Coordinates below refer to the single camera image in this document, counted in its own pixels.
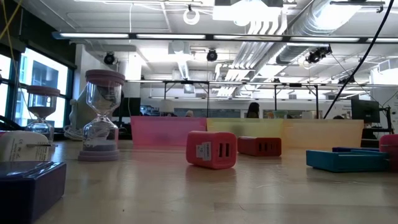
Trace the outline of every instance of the desk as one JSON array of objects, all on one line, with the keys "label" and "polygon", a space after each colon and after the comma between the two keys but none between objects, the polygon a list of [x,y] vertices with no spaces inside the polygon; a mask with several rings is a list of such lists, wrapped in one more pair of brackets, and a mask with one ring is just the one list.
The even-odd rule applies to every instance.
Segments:
[{"label": "desk", "polygon": [[80,142],[56,142],[67,163],[65,195],[36,224],[395,223],[398,175],[333,174],[281,159],[238,155],[233,169],[190,166],[181,152],[132,152],[114,162],[79,162]]}]

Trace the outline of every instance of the white label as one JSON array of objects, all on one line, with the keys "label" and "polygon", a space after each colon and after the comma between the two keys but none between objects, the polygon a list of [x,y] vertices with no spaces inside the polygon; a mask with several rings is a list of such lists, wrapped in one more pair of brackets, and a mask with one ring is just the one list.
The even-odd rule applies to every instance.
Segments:
[{"label": "white label", "polygon": [[197,158],[202,158],[204,161],[211,160],[211,142],[197,145]]}]

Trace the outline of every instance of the yellow panel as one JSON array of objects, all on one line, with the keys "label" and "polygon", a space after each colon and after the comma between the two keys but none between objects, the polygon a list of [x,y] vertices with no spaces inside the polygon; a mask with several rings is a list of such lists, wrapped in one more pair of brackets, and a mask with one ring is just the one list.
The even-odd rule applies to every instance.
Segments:
[{"label": "yellow panel", "polygon": [[281,138],[283,119],[208,118],[208,131],[225,131],[240,136]]},{"label": "yellow panel", "polygon": [[360,147],[362,120],[286,119],[282,142],[287,148],[326,149]]}]

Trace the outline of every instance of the security camera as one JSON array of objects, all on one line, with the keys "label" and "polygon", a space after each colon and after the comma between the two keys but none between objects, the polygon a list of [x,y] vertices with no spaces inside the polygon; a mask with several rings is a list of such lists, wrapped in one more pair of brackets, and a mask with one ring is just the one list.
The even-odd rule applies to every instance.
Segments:
[{"label": "security camera", "polygon": [[107,65],[113,65],[115,61],[114,52],[107,52],[104,58],[104,63]]},{"label": "security camera", "polygon": [[214,62],[217,60],[217,53],[215,49],[210,49],[209,52],[207,53],[207,61],[208,62]]}]

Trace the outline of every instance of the person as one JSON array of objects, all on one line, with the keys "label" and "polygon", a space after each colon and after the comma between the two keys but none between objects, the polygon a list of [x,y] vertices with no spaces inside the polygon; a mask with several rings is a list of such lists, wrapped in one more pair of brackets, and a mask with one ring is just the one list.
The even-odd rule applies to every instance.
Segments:
[{"label": "person", "polygon": [[260,112],[260,105],[258,103],[253,102],[249,105],[246,118],[259,118],[259,112]]},{"label": "person", "polygon": [[189,117],[189,118],[193,118],[193,111],[192,111],[192,110],[188,110],[188,111],[185,113],[185,116],[186,116],[186,117]]},{"label": "person", "polygon": [[337,115],[337,116],[335,116],[333,119],[344,119],[344,117],[342,117],[342,116],[340,116],[340,115]]}]

